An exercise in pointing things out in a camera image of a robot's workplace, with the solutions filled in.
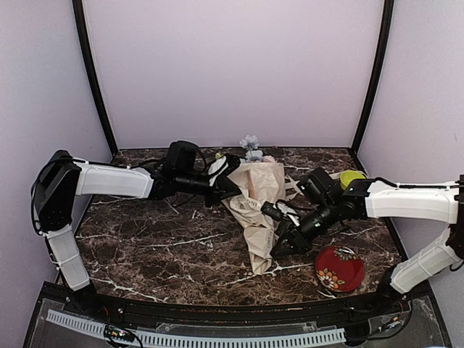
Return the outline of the white printed ribbon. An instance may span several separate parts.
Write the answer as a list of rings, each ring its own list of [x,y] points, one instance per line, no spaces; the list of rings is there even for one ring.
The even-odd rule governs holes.
[[[291,208],[293,208],[296,212],[298,212],[299,210],[303,210],[303,208],[299,208],[299,207],[296,207],[294,205],[291,204],[291,200],[298,194],[301,193],[301,191],[299,190],[299,188],[297,187],[297,183],[295,181],[293,181],[293,179],[289,178],[287,182],[285,182],[285,190],[286,190],[286,195],[285,195],[285,198],[284,199],[279,199],[278,201],[276,202],[282,202],[282,201],[285,201],[287,203],[288,206],[290,206]],[[294,228],[296,227],[295,225],[293,225],[292,223],[290,223],[289,221],[287,220],[282,220],[280,222],[275,222],[275,234],[276,234],[276,237],[277,237],[277,240],[278,240],[278,237],[280,236],[280,234],[283,232],[283,231],[286,231],[286,230],[289,230],[291,228]],[[274,260],[277,260],[277,259],[280,259],[282,257],[272,257]]]

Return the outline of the beige wrapping paper sheet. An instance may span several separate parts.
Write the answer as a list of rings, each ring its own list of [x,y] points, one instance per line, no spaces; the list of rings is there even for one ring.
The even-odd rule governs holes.
[[[223,200],[223,204],[244,229],[243,236],[255,275],[264,274],[273,262],[270,252],[277,240],[275,222],[264,215],[261,208],[266,202],[275,203],[285,198],[284,175],[281,163],[245,162],[228,176],[241,193]]]

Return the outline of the blue fake flower stem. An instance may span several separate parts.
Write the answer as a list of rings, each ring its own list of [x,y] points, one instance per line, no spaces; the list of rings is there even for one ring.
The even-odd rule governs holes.
[[[246,135],[239,142],[242,149],[246,151],[245,160],[247,162],[261,162],[263,152],[259,149],[260,144],[256,135]]]

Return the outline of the pink fake rose stem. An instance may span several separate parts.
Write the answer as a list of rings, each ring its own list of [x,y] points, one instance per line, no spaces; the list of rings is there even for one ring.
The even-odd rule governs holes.
[[[262,158],[263,162],[276,163],[276,159],[272,156],[266,155]]]

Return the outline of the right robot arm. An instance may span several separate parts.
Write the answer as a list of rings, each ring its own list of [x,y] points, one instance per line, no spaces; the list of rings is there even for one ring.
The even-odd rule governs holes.
[[[446,268],[463,265],[463,179],[443,183],[395,183],[382,177],[368,178],[361,172],[331,175],[318,167],[297,182],[297,188],[315,209],[298,216],[288,202],[265,203],[262,212],[278,222],[275,259],[306,254],[313,240],[331,226],[346,220],[406,222],[413,231],[430,231],[427,244],[391,267],[370,299],[370,308],[386,314],[420,283]]]

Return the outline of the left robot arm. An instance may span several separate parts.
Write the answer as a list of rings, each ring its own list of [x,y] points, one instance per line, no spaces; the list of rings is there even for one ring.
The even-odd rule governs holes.
[[[88,289],[91,278],[75,238],[85,215],[75,211],[76,203],[86,210],[95,196],[160,201],[188,194],[202,197],[211,207],[240,192],[230,179],[240,164],[233,154],[207,161],[189,141],[174,141],[164,156],[136,165],[90,161],[64,149],[53,153],[30,190],[31,221],[65,284],[76,292],[75,306],[87,316],[102,311],[102,299]]]

